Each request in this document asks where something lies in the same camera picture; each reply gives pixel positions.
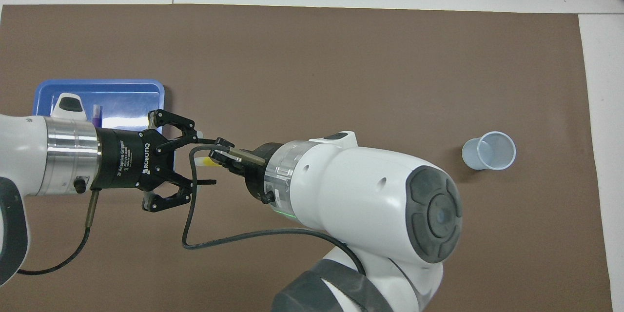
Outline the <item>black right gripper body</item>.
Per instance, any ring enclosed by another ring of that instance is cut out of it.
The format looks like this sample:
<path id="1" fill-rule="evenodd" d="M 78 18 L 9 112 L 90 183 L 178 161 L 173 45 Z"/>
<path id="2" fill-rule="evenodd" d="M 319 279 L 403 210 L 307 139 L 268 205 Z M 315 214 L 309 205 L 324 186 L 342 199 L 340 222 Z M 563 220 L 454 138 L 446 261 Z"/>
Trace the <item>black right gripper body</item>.
<path id="1" fill-rule="evenodd" d="M 266 161 L 265 165 L 245 165 L 244 166 L 244 179 L 248 192 L 262 203 L 271 203 L 274 201 L 275 196 L 272 191 L 268 193 L 264 190 L 264 178 L 267 170 L 268 161 L 272 158 L 278 148 L 282 147 L 283 143 L 270 142 L 260 145 L 255 150 L 251 151 L 251 154 L 263 158 Z"/>

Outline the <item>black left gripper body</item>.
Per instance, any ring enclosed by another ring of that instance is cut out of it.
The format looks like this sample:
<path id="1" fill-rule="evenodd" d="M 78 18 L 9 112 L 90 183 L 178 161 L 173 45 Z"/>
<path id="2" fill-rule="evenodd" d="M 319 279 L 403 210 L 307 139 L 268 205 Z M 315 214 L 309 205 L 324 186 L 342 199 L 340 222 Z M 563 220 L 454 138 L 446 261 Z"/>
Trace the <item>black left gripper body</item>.
<path id="1" fill-rule="evenodd" d="M 96 128 L 96 133 L 101 157 L 91 189 L 151 191 L 174 174 L 174 155 L 156 154 L 168 141 L 158 130 Z"/>

